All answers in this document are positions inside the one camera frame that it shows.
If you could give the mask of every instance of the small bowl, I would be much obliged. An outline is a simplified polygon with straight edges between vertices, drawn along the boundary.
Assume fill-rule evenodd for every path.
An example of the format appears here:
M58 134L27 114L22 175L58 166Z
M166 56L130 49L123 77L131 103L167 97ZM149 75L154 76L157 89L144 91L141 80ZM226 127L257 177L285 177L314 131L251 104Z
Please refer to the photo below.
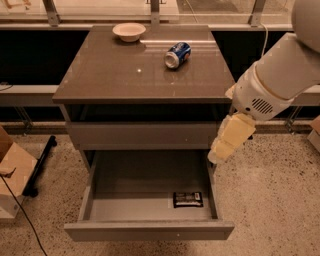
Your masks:
M139 23L122 23L116 25L112 32L124 42L135 42L146 31L146 27Z

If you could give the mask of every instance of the gray cabinet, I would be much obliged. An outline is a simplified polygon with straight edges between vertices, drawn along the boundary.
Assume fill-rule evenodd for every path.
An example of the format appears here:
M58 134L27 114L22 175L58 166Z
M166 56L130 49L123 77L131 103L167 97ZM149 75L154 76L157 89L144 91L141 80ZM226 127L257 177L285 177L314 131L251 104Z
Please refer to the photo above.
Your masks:
M90 172L66 232L76 241L227 239L234 224L217 210L207 153L233 80L210 31L148 28L125 44L111 30L89 33L53 97ZM168 70L168 43L182 39L192 57ZM175 208L179 192L201 193L202 207Z

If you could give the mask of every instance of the speckled floor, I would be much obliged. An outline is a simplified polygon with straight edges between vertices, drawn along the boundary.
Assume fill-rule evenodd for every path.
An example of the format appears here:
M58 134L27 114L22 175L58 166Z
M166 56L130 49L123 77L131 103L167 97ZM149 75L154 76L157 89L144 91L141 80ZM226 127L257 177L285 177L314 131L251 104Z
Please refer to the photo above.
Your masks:
M12 136L39 157L49 135ZM63 230L75 222L87 181L80 154L56 135L39 195L23 206L48 255L320 255L320 154L307 135L256 134L216 170L218 206L235 223L227 241L73 242ZM20 211L0 224L0 255L43 255Z

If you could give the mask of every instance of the cabinet top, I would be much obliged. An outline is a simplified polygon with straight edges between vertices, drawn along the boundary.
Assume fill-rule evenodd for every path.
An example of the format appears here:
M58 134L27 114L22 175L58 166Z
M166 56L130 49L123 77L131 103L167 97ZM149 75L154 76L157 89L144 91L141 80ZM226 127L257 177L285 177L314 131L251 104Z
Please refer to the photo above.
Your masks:
M207 26L147 27L134 43L112 26L94 27L53 97L60 104L207 103L226 100L234 80ZM178 69L164 55L187 42L191 55Z

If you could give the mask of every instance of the glass panel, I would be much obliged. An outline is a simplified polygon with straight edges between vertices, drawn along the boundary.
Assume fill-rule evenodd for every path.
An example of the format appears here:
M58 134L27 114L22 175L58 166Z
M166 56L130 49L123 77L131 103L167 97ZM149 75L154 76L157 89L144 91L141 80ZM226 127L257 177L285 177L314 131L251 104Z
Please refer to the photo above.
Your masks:
M291 24L291 12L295 0L267 0L261 22L264 24Z
M164 23L247 23L254 0L159 0ZM150 20L150 0L54 0L62 20ZM0 19L46 19L42 0L0 0Z
M239 24L248 23L254 0L166 0L175 5L175 12L161 8L161 19L171 16L170 22L182 24Z

